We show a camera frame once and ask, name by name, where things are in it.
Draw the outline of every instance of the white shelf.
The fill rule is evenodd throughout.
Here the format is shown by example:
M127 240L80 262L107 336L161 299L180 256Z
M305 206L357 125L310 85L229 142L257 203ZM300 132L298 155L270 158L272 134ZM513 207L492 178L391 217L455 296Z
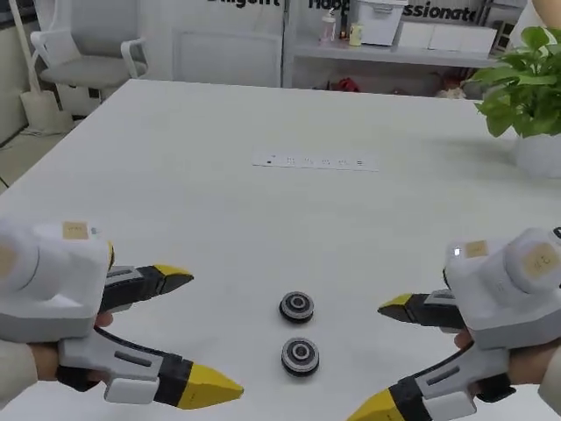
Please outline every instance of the white shelf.
M317 59L379 61L454 68L488 68L497 62L493 56L485 54L399 46L349 46L345 41L335 41L331 45L322 46L314 39L298 39L294 45L294 55Z

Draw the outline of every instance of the chair backrest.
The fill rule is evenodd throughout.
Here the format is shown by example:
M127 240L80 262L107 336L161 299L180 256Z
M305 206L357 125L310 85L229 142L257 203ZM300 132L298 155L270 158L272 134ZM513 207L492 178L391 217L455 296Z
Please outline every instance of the chair backrest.
M121 57L138 38L138 0L72 0L70 30L82 54Z

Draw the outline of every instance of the potted plant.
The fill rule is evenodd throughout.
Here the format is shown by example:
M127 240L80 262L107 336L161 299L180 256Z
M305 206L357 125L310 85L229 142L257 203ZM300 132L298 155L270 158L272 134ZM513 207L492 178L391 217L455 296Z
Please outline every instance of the potted plant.
M529 27L522 41L524 47L503 54L499 66L472 77L490 88L476 106L495 138L514 128L519 168L561 178L561 31Z

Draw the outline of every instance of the lettering on wall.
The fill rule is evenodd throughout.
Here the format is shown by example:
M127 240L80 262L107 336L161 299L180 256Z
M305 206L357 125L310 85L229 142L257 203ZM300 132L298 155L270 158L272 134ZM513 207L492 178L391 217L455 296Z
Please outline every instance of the lettering on wall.
M310 9L324 9L325 11L329 9L340 11L341 7L344 7L344 11L349 11L351 8L349 0L309 0L308 7Z
M260 4L265 6L281 6L281 0L209 0L209 2L231 3L238 9L244 9L248 4Z
M277 6L281 7L281 0L208 0L209 2L221 2L235 5L238 9L244 9L248 4L259 4L265 6ZM411 0L410 5L405 6L403 11L403 16L407 18L419 18L419 19L437 19L437 20L450 20L450 21L463 21L463 22L474 22L477 17L478 7L473 6L473 0L464 0L464 2L457 2L462 6L467 7L443 7L434 5L430 0L423 2L423 0ZM349 0L308 0L308 8L314 10L325 10L333 8L336 11L340 11L341 8L345 12L350 9Z
M451 7L438 7L433 6L432 2L428 1L425 4L408 5L405 6L403 16L412 18L430 18L442 20L455 20L464 22L474 22L477 17L477 10L464 8L451 8Z

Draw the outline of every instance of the white pot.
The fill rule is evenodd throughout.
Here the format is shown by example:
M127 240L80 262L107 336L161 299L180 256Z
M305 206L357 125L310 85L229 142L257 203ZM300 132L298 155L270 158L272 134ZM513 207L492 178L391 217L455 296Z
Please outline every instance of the white pot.
M561 178L561 135L519 138L513 158L518 168L533 177Z

